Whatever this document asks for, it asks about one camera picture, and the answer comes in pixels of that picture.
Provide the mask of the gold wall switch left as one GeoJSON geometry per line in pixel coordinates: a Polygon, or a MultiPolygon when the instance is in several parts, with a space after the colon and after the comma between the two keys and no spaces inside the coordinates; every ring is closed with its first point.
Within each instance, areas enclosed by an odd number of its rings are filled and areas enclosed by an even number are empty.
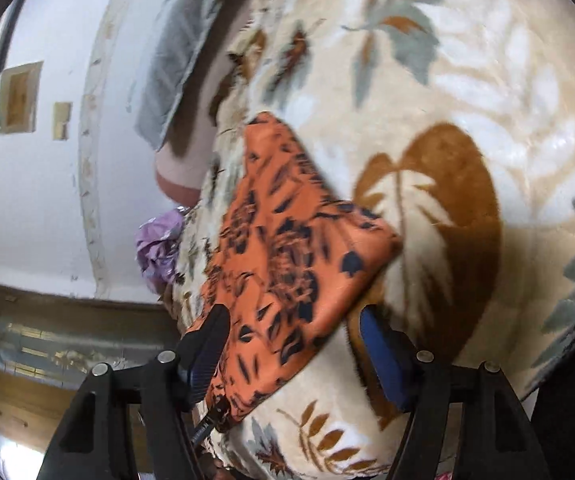
{"type": "Polygon", "coordinates": [[[36,130],[39,84],[43,62],[2,71],[0,79],[0,134],[36,130]]]}

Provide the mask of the purple floral cloth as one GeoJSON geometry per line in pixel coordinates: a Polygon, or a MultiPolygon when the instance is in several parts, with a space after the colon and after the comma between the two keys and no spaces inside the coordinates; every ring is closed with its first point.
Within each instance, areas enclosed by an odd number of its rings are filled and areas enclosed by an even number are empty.
{"type": "Polygon", "coordinates": [[[148,220],[135,237],[135,260],[147,287],[161,295],[173,281],[185,210],[176,207],[148,220]]]}

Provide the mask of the grey satin pillow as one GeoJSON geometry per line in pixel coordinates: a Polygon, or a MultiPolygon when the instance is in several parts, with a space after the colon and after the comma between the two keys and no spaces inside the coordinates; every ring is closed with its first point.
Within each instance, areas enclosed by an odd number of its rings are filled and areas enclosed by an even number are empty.
{"type": "Polygon", "coordinates": [[[162,0],[130,88],[134,128],[150,148],[165,142],[188,78],[225,0],[162,0]]]}

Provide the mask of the beige leaf pattern blanket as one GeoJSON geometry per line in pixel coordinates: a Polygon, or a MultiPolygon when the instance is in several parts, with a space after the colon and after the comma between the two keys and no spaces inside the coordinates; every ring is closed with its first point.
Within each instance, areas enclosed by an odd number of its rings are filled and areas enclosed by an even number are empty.
{"type": "Polygon", "coordinates": [[[172,317],[198,318],[268,112],[401,254],[363,297],[437,359],[498,363],[520,398],[575,350],[571,0],[249,0],[217,115],[217,167],[181,238],[172,317]]]}

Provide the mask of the gold wall switch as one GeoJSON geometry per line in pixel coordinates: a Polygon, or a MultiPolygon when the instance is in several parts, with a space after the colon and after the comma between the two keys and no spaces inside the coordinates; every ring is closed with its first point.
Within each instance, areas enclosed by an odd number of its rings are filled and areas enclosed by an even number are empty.
{"type": "Polygon", "coordinates": [[[43,62],[2,71],[0,79],[0,134],[36,130],[39,84],[43,62]]]}
{"type": "Polygon", "coordinates": [[[71,102],[56,102],[53,106],[53,139],[66,141],[68,139],[68,125],[71,118],[71,102]]]}

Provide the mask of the gold wall switch right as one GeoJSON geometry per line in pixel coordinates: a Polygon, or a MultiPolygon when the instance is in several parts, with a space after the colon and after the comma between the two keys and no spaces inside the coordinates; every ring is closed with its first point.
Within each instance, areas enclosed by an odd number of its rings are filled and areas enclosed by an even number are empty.
{"type": "Polygon", "coordinates": [[[71,118],[71,102],[56,102],[53,106],[53,139],[66,141],[68,139],[68,125],[71,118]]]}

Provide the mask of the brown wooden glass door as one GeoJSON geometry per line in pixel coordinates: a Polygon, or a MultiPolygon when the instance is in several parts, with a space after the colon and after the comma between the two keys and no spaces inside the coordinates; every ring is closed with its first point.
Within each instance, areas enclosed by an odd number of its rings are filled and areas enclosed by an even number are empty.
{"type": "Polygon", "coordinates": [[[0,479],[37,477],[55,429],[95,364],[139,366],[176,336],[161,307],[0,286],[0,479]]]}

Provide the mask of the orange black floral shirt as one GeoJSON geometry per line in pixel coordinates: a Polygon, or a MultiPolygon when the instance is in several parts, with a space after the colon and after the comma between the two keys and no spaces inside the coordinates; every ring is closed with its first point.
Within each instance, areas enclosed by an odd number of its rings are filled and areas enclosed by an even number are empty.
{"type": "Polygon", "coordinates": [[[225,432],[319,352],[402,241],[378,214],[337,198],[289,126],[263,112],[245,128],[245,174],[200,290],[198,330],[216,306],[230,333],[205,401],[225,432]]]}

